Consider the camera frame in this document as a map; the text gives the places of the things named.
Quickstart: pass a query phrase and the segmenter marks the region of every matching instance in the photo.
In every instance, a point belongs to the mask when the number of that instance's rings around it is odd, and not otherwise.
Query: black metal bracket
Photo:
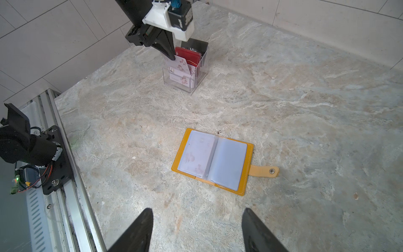
[[[63,149],[56,162],[52,161],[53,168],[50,177],[48,178],[51,167],[47,169],[45,175],[41,178],[42,190],[45,195],[48,195],[51,192],[61,188],[68,180],[73,178],[73,171],[71,170],[69,157],[67,156],[66,152],[66,146],[63,143],[59,127],[53,125],[47,131],[45,131],[45,134],[41,134],[40,137],[46,137],[47,140],[60,144],[60,147]]]

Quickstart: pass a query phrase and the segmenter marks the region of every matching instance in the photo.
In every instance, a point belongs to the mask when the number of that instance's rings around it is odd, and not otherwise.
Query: wallet snap strap
[[[251,165],[249,175],[254,177],[275,178],[278,176],[280,169],[277,166],[257,166]]]

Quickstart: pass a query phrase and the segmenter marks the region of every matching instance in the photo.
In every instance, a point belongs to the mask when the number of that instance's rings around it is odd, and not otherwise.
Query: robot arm
[[[186,0],[116,0],[133,23],[126,35],[137,46],[152,46],[175,60],[172,33],[188,41],[195,30],[192,5]]]

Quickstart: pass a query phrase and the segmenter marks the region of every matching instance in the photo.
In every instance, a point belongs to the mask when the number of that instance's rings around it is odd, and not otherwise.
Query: red wire
[[[30,185],[29,187],[25,188],[24,190],[18,191],[18,192],[25,192],[25,191],[28,190],[29,188],[33,187],[36,183],[39,182],[39,180],[41,180],[41,178],[43,177],[43,175],[45,175],[45,173],[47,172],[48,168],[49,168],[49,165],[46,167],[46,170],[45,170],[45,172],[42,174],[42,176],[40,176],[40,177],[38,178],[38,180],[37,180],[34,184],[32,184],[32,185]],[[50,173],[52,172],[52,168],[53,168],[53,165],[50,166],[50,172],[49,172],[48,178],[50,177]]]

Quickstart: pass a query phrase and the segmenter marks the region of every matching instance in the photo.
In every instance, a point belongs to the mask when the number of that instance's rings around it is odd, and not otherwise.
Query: blue connector
[[[182,5],[181,0],[171,0],[172,8],[179,8]]]

